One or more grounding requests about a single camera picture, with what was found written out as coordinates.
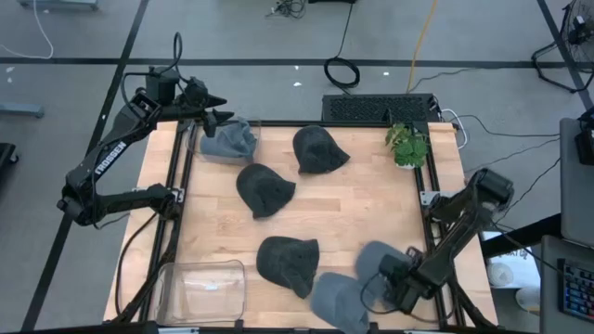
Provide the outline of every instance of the potted plant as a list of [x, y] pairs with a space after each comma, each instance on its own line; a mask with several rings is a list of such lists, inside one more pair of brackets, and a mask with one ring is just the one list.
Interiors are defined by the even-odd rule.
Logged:
[[394, 153], [394, 162], [401, 168], [413, 169], [425, 163], [425, 135], [413, 132], [402, 123], [395, 123], [386, 135], [386, 146]]

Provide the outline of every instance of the gray floor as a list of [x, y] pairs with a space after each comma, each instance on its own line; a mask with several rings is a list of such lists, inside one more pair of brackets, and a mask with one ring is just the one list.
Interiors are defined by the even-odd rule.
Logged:
[[[548, 0], [557, 22], [567, 1]], [[56, 57], [118, 58], [138, 3], [101, 0], [97, 13], [50, 8], [49, 13], [40, 11], [40, 18], [54, 43]], [[265, 19], [274, 4], [274, 0], [152, 0], [132, 57], [170, 57], [175, 31], [184, 37], [184, 58], [328, 58], [336, 53], [347, 5], [311, 5], [301, 20]], [[410, 59], [430, 6], [431, 0], [360, 1], [353, 11], [342, 56]], [[31, 10], [22, 9], [15, 1], [3, 1], [0, 13], [1, 44], [27, 54], [46, 54], [47, 46]], [[420, 59], [528, 60], [534, 50], [551, 40], [534, 0], [441, 1]], [[0, 50], [0, 57], [7, 56]], [[545, 60], [562, 58], [554, 51]], [[14, 70], [5, 72], [9, 67]], [[0, 101], [38, 103], [46, 109], [41, 120], [0, 116], [0, 142], [17, 144], [21, 153], [21, 161], [0, 195], [0, 260], [4, 266], [0, 271], [0, 332], [20, 329], [58, 230], [61, 214], [55, 204], [64, 174], [84, 155], [115, 68], [0, 65]], [[321, 97], [341, 92], [316, 66], [180, 70], [186, 76], [201, 78], [212, 94], [227, 98], [226, 109], [249, 118], [317, 120]], [[416, 77], [454, 70], [418, 68]], [[408, 68], [362, 67], [361, 73], [361, 84], [353, 93], [402, 93], [406, 89]], [[547, 74], [572, 82], [566, 69], [547, 70]], [[127, 86], [133, 91], [141, 84], [141, 80], [131, 78]], [[442, 108], [477, 115], [500, 132], [556, 133], [560, 118], [576, 117], [584, 111], [578, 95], [538, 80], [531, 69], [468, 71], [425, 82], [417, 92], [434, 93]], [[118, 96], [112, 112], [122, 104]], [[465, 169], [545, 140], [492, 137], [472, 119], [465, 119], [464, 124], [470, 136], [470, 143], [460, 151]], [[101, 192], [123, 191], [136, 184], [144, 147], [143, 143], [135, 144], [118, 160], [99, 183]], [[516, 191], [522, 193], [558, 156], [558, 145], [549, 144], [493, 168], [513, 180]], [[541, 179], [503, 223], [519, 227], [557, 212], [558, 173], [556, 168]], [[546, 209], [537, 211], [536, 207]], [[97, 324], [102, 320], [123, 230], [124, 225], [101, 232], [78, 225], [72, 228], [38, 328]], [[511, 291], [494, 295], [502, 325], [538, 331], [537, 317], [522, 312]]]

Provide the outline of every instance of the keyboard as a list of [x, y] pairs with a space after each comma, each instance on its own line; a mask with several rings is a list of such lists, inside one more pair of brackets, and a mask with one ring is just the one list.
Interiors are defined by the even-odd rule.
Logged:
[[560, 259], [560, 309], [563, 313], [594, 322], [594, 268]]

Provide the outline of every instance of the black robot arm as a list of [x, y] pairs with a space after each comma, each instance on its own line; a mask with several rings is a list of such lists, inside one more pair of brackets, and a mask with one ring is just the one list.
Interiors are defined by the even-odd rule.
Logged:
[[182, 94], [175, 96], [179, 78], [173, 69], [150, 68], [147, 89], [136, 90], [116, 115], [111, 131], [67, 173], [58, 208], [77, 224], [93, 225], [109, 213], [145, 207], [166, 219], [175, 217], [178, 194], [163, 185], [108, 196], [97, 194], [95, 185], [130, 145], [156, 129], [157, 122], [195, 120], [203, 124], [207, 136], [213, 136], [216, 126], [233, 116], [233, 112], [206, 111], [226, 100], [209, 95], [204, 83], [194, 77], [186, 80]]
[[437, 247], [427, 253], [408, 248], [411, 258], [402, 262], [390, 255], [381, 259], [380, 274], [387, 284], [384, 299], [395, 310], [410, 314], [419, 297], [432, 298], [445, 283], [452, 283], [452, 293], [460, 298], [477, 327], [493, 327], [472, 305], [470, 298], [454, 282], [454, 258], [474, 236], [491, 224], [492, 216], [507, 208], [513, 195], [512, 182], [488, 169], [474, 174], [468, 185], [451, 198], [436, 195], [424, 213], [439, 224], [451, 227]]

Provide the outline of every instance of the fabric hat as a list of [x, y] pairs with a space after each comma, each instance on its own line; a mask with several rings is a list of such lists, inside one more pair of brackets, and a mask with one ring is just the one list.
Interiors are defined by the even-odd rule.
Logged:
[[245, 158], [253, 161], [256, 138], [248, 122], [239, 118], [238, 122], [216, 129], [214, 137], [203, 135], [200, 139], [200, 153], [226, 158]]
[[332, 172], [351, 159], [328, 131], [317, 125], [305, 126], [295, 134], [293, 150], [299, 162], [299, 173]]
[[369, 281], [366, 291], [373, 295], [373, 299], [381, 299], [383, 306], [393, 308], [393, 306], [382, 298], [386, 291], [384, 278], [377, 275], [380, 272], [380, 262], [384, 255], [392, 255], [397, 260], [411, 263], [408, 255], [392, 246], [380, 241], [371, 241], [359, 253], [355, 263], [355, 272], [361, 285]]
[[275, 214], [295, 193], [293, 182], [285, 181], [260, 163], [245, 167], [238, 175], [236, 187], [241, 199], [252, 210], [254, 219]]
[[[314, 288], [310, 307], [322, 320], [345, 334], [366, 334], [368, 311], [361, 303], [361, 286], [354, 278], [336, 273], [324, 273]], [[373, 297], [365, 292], [363, 299], [371, 305]]]
[[311, 292], [319, 262], [317, 240], [266, 238], [256, 256], [256, 268], [266, 280], [292, 289], [305, 299]]

